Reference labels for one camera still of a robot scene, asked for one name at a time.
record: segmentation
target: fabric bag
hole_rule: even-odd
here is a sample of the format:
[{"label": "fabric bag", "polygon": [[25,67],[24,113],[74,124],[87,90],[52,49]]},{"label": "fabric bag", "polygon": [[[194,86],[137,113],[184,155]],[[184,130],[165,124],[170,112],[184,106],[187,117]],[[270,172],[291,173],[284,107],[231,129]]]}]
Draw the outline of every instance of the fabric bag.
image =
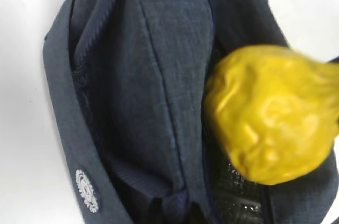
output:
[{"label": "fabric bag", "polygon": [[91,224],[319,224],[338,188],[312,173],[244,180],[201,113],[210,69],[249,44],[287,43],[267,0],[66,0],[46,36],[50,96]]}]

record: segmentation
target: stitching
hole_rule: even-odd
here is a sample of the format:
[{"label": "stitching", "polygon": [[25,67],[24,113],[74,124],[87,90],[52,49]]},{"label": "stitching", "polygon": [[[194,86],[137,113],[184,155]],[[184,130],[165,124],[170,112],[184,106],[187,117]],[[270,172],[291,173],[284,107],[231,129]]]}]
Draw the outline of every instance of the stitching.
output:
[{"label": "stitching", "polygon": [[[116,2],[117,0],[96,1],[93,12],[88,19],[88,22],[83,30],[83,34],[80,37],[78,46],[74,51],[74,73],[81,74],[83,72],[88,57],[91,55],[91,50],[97,45],[101,35],[104,32],[104,29],[107,27],[110,15]],[[87,31],[93,27],[95,27],[94,30],[91,33],[87,33]]]},{"label": "stitching", "polygon": [[211,9],[211,4],[210,4],[210,0],[203,0],[204,1],[204,10],[205,10],[205,13],[206,15],[208,15],[208,19],[209,19],[209,22],[212,22],[211,25],[210,25],[210,31],[206,31],[206,35],[209,39],[209,46],[206,47],[206,52],[211,54],[212,53],[212,50],[213,50],[213,39],[214,39],[214,34],[215,34],[215,24],[214,24],[214,20],[213,20],[213,12],[212,12],[212,9]]},{"label": "stitching", "polygon": [[168,109],[168,116],[169,116],[169,120],[171,122],[171,127],[172,127],[173,136],[174,136],[174,142],[175,142],[175,147],[177,149],[177,154],[178,154],[178,158],[179,158],[180,173],[181,173],[181,176],[183,177],[184,186],[186,187],[186,179],[185,179],[185,175],[184,175],[184,172],[183,172],[183,165],[182,165],[182,162],[181,162],[181,151],[180,151],[179,143],[178,143],[178,140],[177,140],[177,133],[176,133],[176,130],[175,130],[175,127],[174,127],[174,119],[173,119],[173,114],[172,114],[171,108],[170,108],[170,101],[168,99],[165,78],[164,78],[163,72],[161,70],[159,58],[158,58],[158,55],[157,55],[155,47],[154,47],[154,42],[153,42],[153,38],[151,36],[149,23],[148,23],[147,18],[146,18],[145,9],[144,9],[144,7],[142,5],[141,0],[138,0],[138,2],[139,2],[139,6],[141,8],[141,11],[142,11],[142,16],[143,16],[143,18],[145,20],[145,25],[146,25],[146,29],[147,29],[150,45],[151,45],[151,48],[152,48],[152,52],[153,52],[153,55],[154,55],[154,58],[155,58],[155,61],[156,61],[156,64],[157,64],[160,76],[162,78],[162,86],[163,86],[163,91],[164,91],[164,95],[165,95],[166,106],[167,106],[167,109]]}]

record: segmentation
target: white surface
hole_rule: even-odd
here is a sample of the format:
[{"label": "white surface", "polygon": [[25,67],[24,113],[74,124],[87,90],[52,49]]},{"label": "white surface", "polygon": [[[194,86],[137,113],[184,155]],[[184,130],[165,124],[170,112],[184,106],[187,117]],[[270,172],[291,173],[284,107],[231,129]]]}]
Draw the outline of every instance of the white surface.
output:
[{"label": "white surface", "polygon": [[[294,48],[323,61],[339,56],[339,0],[269,1]],[[0,0],[3,224],[83,224],[51,110],[41,55],[43,37],[62,2]],[[339,209],[339,199],[323,224],[339,215],[335,209]]]}]

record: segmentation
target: yellow plastic bag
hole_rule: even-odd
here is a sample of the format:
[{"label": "yellow plastic bag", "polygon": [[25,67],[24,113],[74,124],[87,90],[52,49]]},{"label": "yellow plastic bag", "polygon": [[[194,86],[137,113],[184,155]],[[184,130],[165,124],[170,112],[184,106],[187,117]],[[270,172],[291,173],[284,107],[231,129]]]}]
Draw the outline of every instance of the yellow plastic bag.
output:
[{"label": "yellow plastic bag", "polygon": [[277,46],[241,48],[214,68],[203,108],[246,179],[290,181],[317,168],[339,134],[339,65]]}]

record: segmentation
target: logo patch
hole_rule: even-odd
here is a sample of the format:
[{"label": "logo patch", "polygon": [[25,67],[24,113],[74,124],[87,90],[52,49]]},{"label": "logo patch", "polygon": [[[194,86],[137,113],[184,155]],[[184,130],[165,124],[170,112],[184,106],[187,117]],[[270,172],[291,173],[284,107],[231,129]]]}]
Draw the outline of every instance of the logo patch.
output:
[{"label": "logo patch", "polygon": [[78,185],[80,196],[84,199],[85,205],[92,213],[99,210],[97,199],[94,195],[93,186],[87,175],[80,169],[75,172],[75,180]]}]

